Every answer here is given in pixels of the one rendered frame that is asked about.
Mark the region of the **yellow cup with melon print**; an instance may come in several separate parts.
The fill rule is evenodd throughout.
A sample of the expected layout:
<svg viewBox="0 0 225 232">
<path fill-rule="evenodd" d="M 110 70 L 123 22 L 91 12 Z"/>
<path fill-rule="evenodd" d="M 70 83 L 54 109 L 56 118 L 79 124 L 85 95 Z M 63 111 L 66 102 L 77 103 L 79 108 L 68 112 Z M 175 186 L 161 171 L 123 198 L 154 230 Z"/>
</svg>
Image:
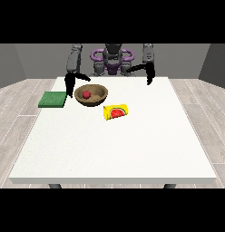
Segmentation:
<svg viewBox="0 0 225 232">
<path fill-rule="evenodd" d="M 103 117 L 108 121 L 110 119 L 119 118 L 128 114 L 126 104 L 109 105 L 103 107 Z"/>
</svg>

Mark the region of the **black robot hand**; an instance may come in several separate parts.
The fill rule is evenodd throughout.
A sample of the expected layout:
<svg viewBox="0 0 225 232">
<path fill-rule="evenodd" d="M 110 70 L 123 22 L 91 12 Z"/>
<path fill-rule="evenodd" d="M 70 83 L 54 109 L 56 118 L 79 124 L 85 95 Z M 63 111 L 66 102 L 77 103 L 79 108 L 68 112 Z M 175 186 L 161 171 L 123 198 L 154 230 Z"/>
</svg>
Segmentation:
<svg viewBox="0 0 225 232">
<path fill-rule="evenodd" d="M 91 80 L 87 75 L 82 73 L 67 73 L 64 77 L 64 82 L 66 86 L 66 94 L 70 97 L 73 97 L 73 87 L 75 86 L 75 79 L 85 80 L 87 82 Z"/>
<path fill-rule="evenodd" d="M 152 83 L 152 79 L 155 77 L 154 64 L 153 63 L 138 64 L 138 65 L 135 65 L 135 66 L 132 66 L 131 68 L 129 68 L 127 70 L 127 72 L 131 73 L 131 72 L 136 72 L 139 70 L 146 71 L 147 84 L 150 85 Z"/>
</svg>

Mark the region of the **green square pad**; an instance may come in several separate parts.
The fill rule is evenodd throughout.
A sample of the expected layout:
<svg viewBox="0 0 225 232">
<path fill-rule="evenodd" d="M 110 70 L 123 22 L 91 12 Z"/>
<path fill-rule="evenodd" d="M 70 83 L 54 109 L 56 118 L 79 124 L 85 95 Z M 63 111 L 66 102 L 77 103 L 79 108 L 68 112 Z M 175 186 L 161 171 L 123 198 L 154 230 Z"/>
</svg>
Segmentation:
<svg viewBox="0 0 225 232">
<path fill-rule="evenodd" d="M 38 103 L 39 108 L 63 108 L 66 92 L 45 92 Z"/>
</svg>

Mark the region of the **brown wooden bowl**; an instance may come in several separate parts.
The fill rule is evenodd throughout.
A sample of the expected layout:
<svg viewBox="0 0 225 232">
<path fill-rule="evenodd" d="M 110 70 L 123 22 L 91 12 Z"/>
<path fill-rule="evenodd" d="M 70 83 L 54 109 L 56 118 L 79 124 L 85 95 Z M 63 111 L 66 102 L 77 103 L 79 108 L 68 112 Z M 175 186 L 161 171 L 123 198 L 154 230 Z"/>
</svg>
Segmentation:
<svg viewBox="0 0 225 232">
<path fill-rule="evenodd" d="M 90 97 L 85 99 L 84 92 L 89 92 Z M 100 84 L 86 84 L 82 85 L 74 92 L 75 99 L 83 106 L 94 107 L 103 103 L 108 96 L 108 90 Z"/>
</svg>

